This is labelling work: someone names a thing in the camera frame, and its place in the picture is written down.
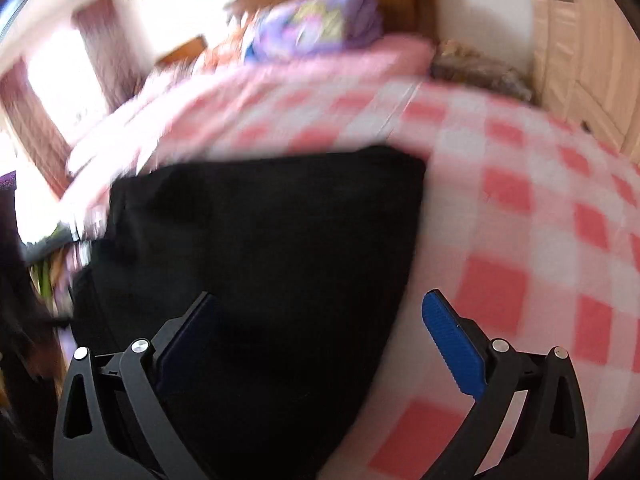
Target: bright window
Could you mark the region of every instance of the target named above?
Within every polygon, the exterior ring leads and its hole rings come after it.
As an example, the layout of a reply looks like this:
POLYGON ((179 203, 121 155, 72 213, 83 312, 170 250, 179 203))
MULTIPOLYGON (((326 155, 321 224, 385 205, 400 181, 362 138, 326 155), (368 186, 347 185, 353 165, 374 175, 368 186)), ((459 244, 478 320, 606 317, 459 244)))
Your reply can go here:
POLYGON ((29 61, 29 82, 66 142, 74 144, 108 107, 77 30, 64 28, 29 61))

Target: checkered bedsheet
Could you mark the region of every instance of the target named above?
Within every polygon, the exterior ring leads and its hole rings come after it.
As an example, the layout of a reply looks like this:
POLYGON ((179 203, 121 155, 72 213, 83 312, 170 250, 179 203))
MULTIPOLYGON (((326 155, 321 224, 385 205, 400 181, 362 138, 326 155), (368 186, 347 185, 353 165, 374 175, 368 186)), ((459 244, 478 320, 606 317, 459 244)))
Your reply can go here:
MULTIPOLYGON (((533 108, 406 79, 211 88, 135 163, 376 142, 428 160, 422 224, 369 399, 321 478, 417 480, 470 409, 422 324, 432 288, 491 338, 568 349, 594 476, 640 413, 640 174, 629 162, 533 108)), ((516 394, 482 469, 500 459, 523 402, 516 394)))

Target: purple cloth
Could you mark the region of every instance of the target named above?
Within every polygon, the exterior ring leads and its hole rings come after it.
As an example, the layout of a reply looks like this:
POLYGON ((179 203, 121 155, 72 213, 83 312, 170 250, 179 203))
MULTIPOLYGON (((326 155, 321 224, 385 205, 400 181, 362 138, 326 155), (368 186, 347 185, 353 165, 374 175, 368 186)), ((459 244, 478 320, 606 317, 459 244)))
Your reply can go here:
POLYGON ((247 56, 287 60, 363 48, 380 37, 377 0, 290 0, 258 19, 247 56))

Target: brown curtain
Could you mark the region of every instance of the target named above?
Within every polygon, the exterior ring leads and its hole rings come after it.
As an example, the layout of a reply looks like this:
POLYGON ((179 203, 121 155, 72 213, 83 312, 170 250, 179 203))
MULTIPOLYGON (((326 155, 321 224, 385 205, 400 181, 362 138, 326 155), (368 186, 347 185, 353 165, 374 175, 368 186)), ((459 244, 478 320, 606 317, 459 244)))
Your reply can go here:
POLYGON ((60 198, 70 182, 65 165, 71 149, 31 88, 22 58, 0 79, 0 100, 27 155, 60 198))
POLYGON ((140 66, 113 0, 96 0, 73 16, 102 93, 113 112, 133 97, 140 66))

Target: bedding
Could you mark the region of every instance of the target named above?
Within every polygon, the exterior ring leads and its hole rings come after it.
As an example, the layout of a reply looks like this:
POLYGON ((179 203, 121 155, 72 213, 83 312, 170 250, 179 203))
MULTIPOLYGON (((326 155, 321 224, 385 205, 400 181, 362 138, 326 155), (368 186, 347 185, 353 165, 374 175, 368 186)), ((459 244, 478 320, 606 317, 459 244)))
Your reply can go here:
MULTIPOLYGON (((380 142, 429 160, 395 329, 369 400, 322 478, 417 479, 470 409, 422 325, 420 302, 432 288, 489 337, 521 351, 568 349, 592 477, 638 418, 640 174, 592 137, 514 100, 421 78, 284 82, 246 73, 194 77, 145 107, 127 132, 126 149, 102 153, 78 175, 62 199, 70 213, 104 217, 112 178, 184 160, 380 142)), ((515 397, 484 466, 499 460, 523 401, 515 397)))
POLYGON ((289 0, 264 10, 246 59, 295 57, 369 46, 382 36, 377 0, 289 0))

